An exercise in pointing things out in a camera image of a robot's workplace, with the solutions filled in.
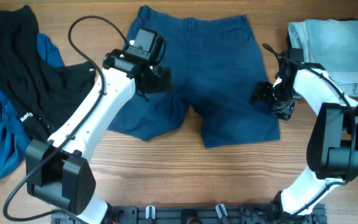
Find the navy blue shorts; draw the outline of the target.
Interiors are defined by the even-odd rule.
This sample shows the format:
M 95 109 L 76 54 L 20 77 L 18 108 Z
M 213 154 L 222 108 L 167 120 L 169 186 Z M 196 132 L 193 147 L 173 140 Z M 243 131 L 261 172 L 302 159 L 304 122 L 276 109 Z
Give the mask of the navy blue shorts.
M 179 128 L 193 108 L 201 116 L 207 148 L 280 139 L 279 122 L 267 105 L 250 101 L 268 77 L 247 16 L 180 19 L 144 5 L 128 38 L 141 28 L 167 41 L 162 65 L 172 72 L 173 88 L 148 98 L 133 96 L 109 130 L 148 141 Z

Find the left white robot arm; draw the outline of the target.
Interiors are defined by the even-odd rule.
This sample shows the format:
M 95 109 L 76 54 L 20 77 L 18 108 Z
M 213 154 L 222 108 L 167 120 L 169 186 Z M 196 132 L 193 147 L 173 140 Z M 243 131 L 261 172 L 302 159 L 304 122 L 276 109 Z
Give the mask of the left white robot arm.
M 86 98 L 47 140 L 26 150 L 27 192 L 81 223 L 112 223 L 110 204 L 98 198 L 90 168 L 95 147 L 118 111 L 137 93 L 172 87 L 171 71 L 151 59 L 115 49 L 107 54 Z

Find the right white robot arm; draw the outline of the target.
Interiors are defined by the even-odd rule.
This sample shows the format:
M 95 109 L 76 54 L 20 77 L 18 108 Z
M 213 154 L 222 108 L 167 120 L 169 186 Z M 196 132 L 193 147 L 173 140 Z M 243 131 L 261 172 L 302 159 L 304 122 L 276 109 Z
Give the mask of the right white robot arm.
M 271 221 L 298 222 L 309 217 L 328 193 L 358 176 L 358 102 L 339 89 L 322 65 L 263 46 L 274 54 L 279 71 L 275 83 L 258 82 L 251 103 L 264 102 L 268 113 L 287 121 L 300 96 L 317 115 L 306 168 L 272 202 Z

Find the folded light blue jeans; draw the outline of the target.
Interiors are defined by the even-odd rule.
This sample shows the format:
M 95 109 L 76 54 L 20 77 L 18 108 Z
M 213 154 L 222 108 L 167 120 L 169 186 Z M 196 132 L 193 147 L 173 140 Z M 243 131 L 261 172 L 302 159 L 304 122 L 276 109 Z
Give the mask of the folded light blue jeans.
M 345 94 L 358 97 L 358 20 L 291 22 L 288 35 L 305 62 L 321 64 Z

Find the black garment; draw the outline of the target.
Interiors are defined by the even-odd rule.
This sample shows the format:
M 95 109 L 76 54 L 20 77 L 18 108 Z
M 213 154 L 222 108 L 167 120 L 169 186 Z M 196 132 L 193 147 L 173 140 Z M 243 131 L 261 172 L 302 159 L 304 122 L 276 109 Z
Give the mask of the black garment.
M 25 133 L 45 141 L 76 111 L 94 86 L 89 62 L 53 68 L 38 53 L 39 25 L 29 6 L 0 11 L 0 89 Z

